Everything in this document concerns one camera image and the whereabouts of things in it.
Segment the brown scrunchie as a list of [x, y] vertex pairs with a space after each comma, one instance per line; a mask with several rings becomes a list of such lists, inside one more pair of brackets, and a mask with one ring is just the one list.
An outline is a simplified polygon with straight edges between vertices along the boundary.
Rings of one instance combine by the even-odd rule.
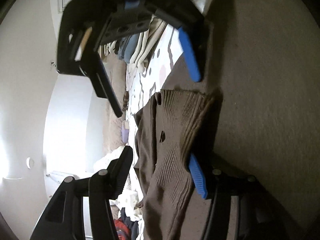
[[129, 105], [129, 92], [126, 91], [123, 96], [123, 108], [122, 111], [127, 111]]

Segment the purple book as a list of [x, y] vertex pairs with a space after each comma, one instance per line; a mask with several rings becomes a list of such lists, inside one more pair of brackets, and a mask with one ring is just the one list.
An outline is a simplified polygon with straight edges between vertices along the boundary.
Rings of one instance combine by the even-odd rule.
[[128, 143], [129, 131], [130, 131], [129, 122], [127, 120], [124, 120], [122, 122], [122, 127], [121, 127], [121, 138], [124, 144]]

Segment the ceiling lamp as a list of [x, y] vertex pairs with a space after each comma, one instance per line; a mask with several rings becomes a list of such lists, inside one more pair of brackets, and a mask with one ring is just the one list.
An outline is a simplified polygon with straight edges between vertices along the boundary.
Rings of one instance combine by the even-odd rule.
[[31, 157], [26, 158], [26, 166], [28, 169], [32, 169], [34, 167], [34, 160]]

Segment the white garment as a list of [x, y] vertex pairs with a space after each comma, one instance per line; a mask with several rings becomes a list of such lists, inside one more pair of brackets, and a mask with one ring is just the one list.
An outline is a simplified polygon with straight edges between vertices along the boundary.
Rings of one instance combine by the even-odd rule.
[[143, 219], [142, 208], [138, 204], [143, 200], [142, 190], [136, 175], [129, 174], [125, 182], [122, 194], [116, 200], [110, 200], [111, 205], [115, 205], [119, 210], [125, 209], [125, 215], [131, 221]]

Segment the brown knit cardigan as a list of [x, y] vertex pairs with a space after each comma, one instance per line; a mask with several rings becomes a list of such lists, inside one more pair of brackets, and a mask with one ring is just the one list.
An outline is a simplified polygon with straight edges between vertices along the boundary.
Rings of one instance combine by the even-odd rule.
[[319, 239], [319, 26], [301, 0], [212, 0], [203, 79], [183, 53], [135, 115], [145, 239], [202, 239], [191, 154], [253, 175]]

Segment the cream folded knit garment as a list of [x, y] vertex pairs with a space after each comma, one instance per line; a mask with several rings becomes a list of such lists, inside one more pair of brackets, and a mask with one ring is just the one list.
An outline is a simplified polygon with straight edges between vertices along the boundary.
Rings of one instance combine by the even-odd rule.
[[137, 68], [140, 73], [143, 73], [147, 69], [148, 55], [161, 38], [166, 26], [163, 20], [152, 16], [148, 30], [139, 34], [137, 46], [128, 63], [129, 72]]

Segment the black garment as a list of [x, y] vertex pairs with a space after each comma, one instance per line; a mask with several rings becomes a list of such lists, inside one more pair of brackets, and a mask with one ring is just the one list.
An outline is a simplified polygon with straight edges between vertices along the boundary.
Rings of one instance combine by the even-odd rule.
[[125, 208], [123, 207], [120, 211], [120, 219], [125, 225], [131, 230], [131, 239], [137, 239], [139, 235], [139, 226], [137, 221], [132, 221], [130, 217], [126, 215]]

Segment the fluffy white pillow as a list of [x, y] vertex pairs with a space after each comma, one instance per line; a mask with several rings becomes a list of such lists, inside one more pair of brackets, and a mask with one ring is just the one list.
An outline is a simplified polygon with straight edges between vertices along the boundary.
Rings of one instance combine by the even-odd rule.
[[133, 150], [130, 146], [120, 146], [109, 155], [99, 159], [93, 165], [93, 175], [90, 181], [110, 179], [125, 183], [133, 161]]

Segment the beige quilted duvet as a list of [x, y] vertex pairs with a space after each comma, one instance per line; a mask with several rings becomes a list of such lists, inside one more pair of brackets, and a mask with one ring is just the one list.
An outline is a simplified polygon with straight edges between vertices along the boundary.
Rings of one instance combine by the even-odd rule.
[[126, 63], [111, 53], [104, 59], [104, 67], [116, 99], [115, 102], [106, 100], [103, 113], [103, 154], [109, 155], [123, 145], [121, 128], [125, 119], [122, 109], [126, 91]]

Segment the red plaid garment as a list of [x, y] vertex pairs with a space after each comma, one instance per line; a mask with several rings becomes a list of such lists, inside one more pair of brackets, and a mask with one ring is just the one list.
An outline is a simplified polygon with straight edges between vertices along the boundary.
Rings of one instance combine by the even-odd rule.
[[131, 240], [131, 230], [125, 225], [121, 219], [115, 219], [114, 225], [119, 240]]

